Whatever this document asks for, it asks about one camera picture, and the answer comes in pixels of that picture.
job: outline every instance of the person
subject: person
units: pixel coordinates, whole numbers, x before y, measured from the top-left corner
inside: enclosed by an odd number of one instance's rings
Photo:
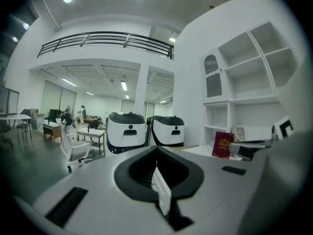
[[[99,125],[100,125],[100,120],[101,118],[97,118],[97,119],[94,119],[93,121],[91,121],[91,123],[89,124],[89,128],[90,129],[98,129]]]
[[[84,120],[87,119],[86,110],[85,110],[84,105],[82,105],[81,107],[82,109],[78,113],[79,113],[80,123],[84,124]]]
[[[67,134],[70,134],[71,125],[73,125],[73,128],[75,128],[75,125],[73,124],[73,116],[69,105],[67,105],[65,111],[61,114],[61,122],[63,120],[65,120],[64,130]]]

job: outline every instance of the ceiling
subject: ceiling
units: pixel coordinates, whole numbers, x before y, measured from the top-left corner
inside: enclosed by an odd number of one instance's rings
[[[115,19],[152,25],[151,37],[161,40],[166,34],[179,35],[183,28],[210,10],[229,0],[42,0],[55,28],[76,24],[79,20]]]
[[[47,77],[61,80],[62,78],[77,85],[78,89],[99,96],[116,97],[135,100],[139,68],[122,68],[101,64],[57,65],[40,71]],[[125,81],[127,91],[124,91],[121,81]],[[160,73],[151,68],[148,72],[146,102],[166,104],[173,102],[174,75]]]

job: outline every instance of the black slot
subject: black slot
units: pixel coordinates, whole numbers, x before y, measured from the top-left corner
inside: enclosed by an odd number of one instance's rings
[[[57,226],[63,227],[87,192],[85,189],[74,187],[45,217]]]
[[[232,167],[232,166],[224,166],[222,168],[222,170],[228,171],[228,172],[232,172],[238,175],[242,175],[244,176],[244,174],[246,173],[245,169],[240,169],[240,168],[236,168],[236,167]]]
[[[124,136],[134,136],[134,135],[137,135],[137,131],[136,130],[125,130],[123,135]]]
[[[179,135],[180,131],[172,131],[172,135]]]

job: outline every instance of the book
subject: book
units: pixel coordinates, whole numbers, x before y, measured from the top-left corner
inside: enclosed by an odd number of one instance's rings
[[[234,142],[234,134],[216,132],[212,156],[228,159],[230,156],[229,145],[232,142]]]

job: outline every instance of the white cabinet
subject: white cabinet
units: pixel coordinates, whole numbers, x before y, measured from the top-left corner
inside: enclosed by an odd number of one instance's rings
[[[204,61],[216,57],[221,94],[209,97]],[[296,57],[271,22],[253,28],[200,59],[204,103],[201,145],[213,146],[217,131],[243,127],[247,141],[269,139],[271,128],[286,113],[277,93],[294,74]]]

